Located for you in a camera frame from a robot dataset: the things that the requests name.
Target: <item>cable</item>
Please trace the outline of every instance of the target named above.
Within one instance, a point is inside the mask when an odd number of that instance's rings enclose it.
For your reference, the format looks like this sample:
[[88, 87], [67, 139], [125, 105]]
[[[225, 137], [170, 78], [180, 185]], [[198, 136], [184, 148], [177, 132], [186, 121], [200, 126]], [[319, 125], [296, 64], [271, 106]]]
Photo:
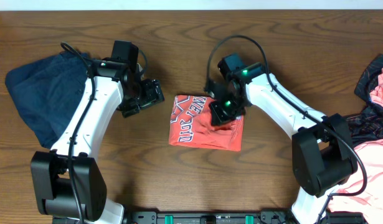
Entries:
[[148, 68], [148, 61], [147, 61], [147, 57], [146, 55], [144, 54], [144, 52], [142, 50], [139, 50], [139, 52], [141, 53], [141, 55], [143, 56], [144, 58], [144, 61], [146, 62], [146, 65], [144, 66], [144, 68], [142, 69], [142, 71], [139, 72], [139, 75], [140, 76], [143, 76], [144, 73], [146, 73], [147, 71], [147, 68]]
[[346, 143], [346, 141], [335, 131], [333, 131], [330, 127], [328, 127], [327, 125], [323, 124], [322, 122], [318, 121], [316, 118], [312, 117], [307, 111], [304, 111], [303, 109], [299, 108], [296, 104], [294, 104], [294, 102], [292, 102], [290, 99], [288, 99], [286, 96], [284, 96], [278, 89], [277, 89], [277, 86], [273, 84], [271, 78], [270, 78], [270, 70], [268, 68], [268, 63], [267, 63], [267, 59], [266, 59], [266, 55], [265, 55], [265, 52], [263, 51], [263, 48], [260, 46], [260, 44], [258, 44], [258, 42], [256, 42], [255, 40], [251, 39], [250, 37], [247, 37], [247, 36], [244, 36], [244, 35], [231, 35], [231, 36], [228, 36], [226, 38], [224, 38], [223, 40], [221, 40], [216, 46], [215, 48], [212, 50], [212, 52], [210, 53], [209, 55], [209, 59], [208, 59], [208, 66], [207, 66], [207, 82], [209, 80], [209, 68], [210, 68], [210, 61], [212, 60], [212, 56], [213, 54], [215, 53], [215, 51], [226, 41], [230, 40], [230, 39], [233, 39], [233, 38], [241, 38], [241, 39], [246, 39], [246, 40], [249, 40], [251, 41], [252, 43], [254, 43], [260, 50], [260, 53], [262, 54], [262, 57], [263, 57], [263, 61], [265, 63], [265, 70], [266, 70], [266, 76], [267, 76], [267, 80], [271, 86], [271, 88], [283, 99], [285, 100], [289, 105], [291, 105], [292, 107], [294, 107], [298, 112], [300, 112], [301, 114], [303, 114], [303, 116], [305, 116], [306, 118], [312, 120], [314, 123], [316, 123], [318, 126], [322, 127], [324, 130], [326, 130], [330, 135], [334, 136], [334, 138], [336, 138], [338, 141], [340, 141], [343, 145], [345, 145], [347, 147], [347, 149], [350, 150], [350, 152], [352, 153], [353, 157], [356, 158], [357, 160], [357, 163], [359, 164], [360, 168], [361, 168], [361, 172], [363, 174], [363, 185], [361, 186], [361, 189], [358, 190], [357, 192], [353, 192], [353, 193], [330, 193], [328, 195], [328, 198], [326, 199], [326, 203], [324, 204], [323, 208], [321, 209], [320, 213], [318, 214], [318, 219], [317, 219], [317, 224], [319, 224], [319, 221], [321, 219], [321, 216], [323, 215], [324, 211], [326, 210], [327, 206], [328, 206], [328, 203], [329, 201], [332, 199], [333, 196], [347, 196], [347, 197], [352, 197], [352, 196], [357, 196], [361, 193], [363, 193], [367, 187], [367, 182], [368, 182], [368, 179], [367, 179], [367, 172], [366, 172], [366, 168], [364, 167], [364, 164], [362, 163], [360, 157], [356, 154], [356, 152], [353, 150], [353, 148], [348, 145]]
[[87, 70], [87, 73], [88, 73], [88, 77], [89, 77], [89, 79], [90, 79], [90, 81], [92, 83], [92, 94], [90, 95], [89, 102], [87, 103], [85, 110], [83, 111], [83, 113], [80, 116], [79, 121], [78, 121], [75, 129], [73, 130], [72, 137], [70, 138], [69, 149], [68, 149], [69, 178], [70, 178], [70, 181], [71, 181], [73, 196], [75, 197], [75, 203], [77, 204], [77, 207], [78, 207], [78, 213], [79, 213], [79, 222], [78, 223], [79, 224], [84, 224], [85, 219], [83, 217], [82, 205], [80, 204], [79, 194], [78, 194], [77, 186], [76, 186], [76, 183], [75, 183], [75, 177], [74, 177], [74, 173], [73, 173], [72, 154], [73, 154], [73, 145], [75, 144], [75, 140], [76, 140], [77, 133], [78, 133], [78, 130], [80, 128], [80, 125], [82, 124], [82, 121], [85, 119], [87, 111], [89, 110], [89, 108], [92, 105], [93, 100], [95, 98], [96, 86], [95, 86], [95, 82], [94, 82], [93, 71], [87, 65], [85, 59], [79, 54], [79, 52], [77, 52], [73, 47], [71, 47], [66, 42], [61, 42], [61, 47], [65, 51], [68, 51], [68, 52], [74, 54], [75, 56], [77, 56], [82, 61], [82, 63], [86, 67], [86, 70]]

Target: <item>table top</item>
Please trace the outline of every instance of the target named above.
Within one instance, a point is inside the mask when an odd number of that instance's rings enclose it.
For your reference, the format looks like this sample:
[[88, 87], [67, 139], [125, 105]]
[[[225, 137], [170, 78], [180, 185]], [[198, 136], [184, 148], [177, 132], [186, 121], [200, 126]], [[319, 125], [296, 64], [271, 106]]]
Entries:
[[[242, 150], [168, 144], [178, 94], [200, 95], [214, 45], [248, 35], [266, 51], [281, 84], [328, 115], [359, 113], [356, 83], [383, 54], [383, 11], [72, 11], [0, 12], [0, 223], [51, 223], [37, 211], [30, 161], [41, 148], [4, 85], [13, 68], [59, 53], [67, 41], [92, 56], [110, 56], [113, 41], [129, 40], [149, 60], [148, 78], [161, 81], [166, 101], [108, 125], [98, 166], [108, 196], [133, 208], [160, 211], [252, 211], [290, 207], [298, 184], [291, 141], [262, 110], [248, 108]], [[248, 63], [262, 58], [252, 44], [232, 40]]]

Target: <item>red cloth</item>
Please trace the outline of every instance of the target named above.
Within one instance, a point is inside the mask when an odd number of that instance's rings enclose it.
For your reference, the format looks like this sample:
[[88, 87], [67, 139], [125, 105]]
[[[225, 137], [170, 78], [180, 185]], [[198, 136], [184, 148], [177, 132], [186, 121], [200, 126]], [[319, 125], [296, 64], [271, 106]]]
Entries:
[[176, 96], [171, 115], [169, 144], [240, 151], [244, 117], [222, 126], [210, 125], [209, 104], [212, 98], [204, 96]]

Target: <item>folded dark fabric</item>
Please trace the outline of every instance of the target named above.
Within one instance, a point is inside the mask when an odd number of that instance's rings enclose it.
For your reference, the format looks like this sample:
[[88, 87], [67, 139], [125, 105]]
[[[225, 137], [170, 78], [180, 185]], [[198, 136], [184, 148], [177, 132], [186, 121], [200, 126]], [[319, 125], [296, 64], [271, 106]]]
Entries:
[[365, 69], [354, 90], [354, 94], [367, 103], [361, 114], [347, 117], [354, 147], [383, 139], [383, 107], [370, 99], [370, 92], [378, 86], [382, 68], [383, 55], [379, 55]]
[[68, 52], [7, 74], [6, 87], [18, 113], [42, 147], [51, 148], [67, 128], [82, 98], [86, 79], [86, 68]]

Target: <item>wooden surface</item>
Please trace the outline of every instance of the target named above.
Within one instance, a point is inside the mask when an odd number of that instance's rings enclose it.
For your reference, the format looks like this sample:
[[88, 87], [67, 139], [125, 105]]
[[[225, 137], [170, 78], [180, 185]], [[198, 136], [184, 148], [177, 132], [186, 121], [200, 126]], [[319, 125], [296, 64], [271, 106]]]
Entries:
[[[230, 34], [258, 40], [279, 81], [302, 101], [347, 115], [362, 109], [353, 89], [383, 53], [383, 11], [0, 12], [0, 223], [51, 221], [37, 211], [29, 168], [34, 152], [47, 150], [20, 119], [4, 77], [59, 53], [63, 40], [100, 57], [114, 40], [130, 40], [148, 57], [146, 76], [161, 80], [164, 103], [127, 119], [115, 113], [108, 126], [98, 165], [110, 198], [162, 211], [290, 207], [298, 191], [291, 141], [259, 109], [247, 110], [241, 152], [168, 145], [174, 96], [203, 93], [209, 53]], [[261, 60], [235, 40], [213, 64], [235, 51]]]

